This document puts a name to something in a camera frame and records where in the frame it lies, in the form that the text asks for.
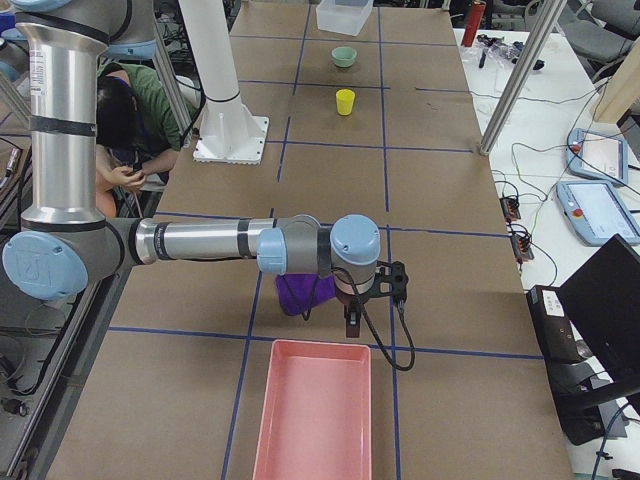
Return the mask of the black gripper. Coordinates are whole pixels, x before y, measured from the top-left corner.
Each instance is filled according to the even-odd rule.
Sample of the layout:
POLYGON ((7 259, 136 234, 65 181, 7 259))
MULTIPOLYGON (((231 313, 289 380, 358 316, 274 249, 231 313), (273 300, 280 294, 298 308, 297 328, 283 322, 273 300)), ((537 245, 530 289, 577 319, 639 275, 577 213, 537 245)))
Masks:
POLYGON ((343 305, 345 314, 345 335, 347 338, 360 337, 360 314, 363 313, 366 300, 358 293, 336 292, 336 298, 343 305))

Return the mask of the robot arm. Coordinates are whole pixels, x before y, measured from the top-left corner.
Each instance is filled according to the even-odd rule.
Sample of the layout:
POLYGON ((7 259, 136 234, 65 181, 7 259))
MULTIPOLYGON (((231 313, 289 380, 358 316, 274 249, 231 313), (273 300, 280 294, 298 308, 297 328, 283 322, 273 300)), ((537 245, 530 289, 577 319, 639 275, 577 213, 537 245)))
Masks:
POLYGON ((29 45, 33 201, 2 252, 14 285, 51 301, 136 265, 251 259, 267 274, 332 278, 346 334, 358 336, 381 280, 380 234, 366 216, 324 227, 308 215, 174 223, 98 210, 98 59, 153 40, 151 2, 19 1, 16 24, 29 45))

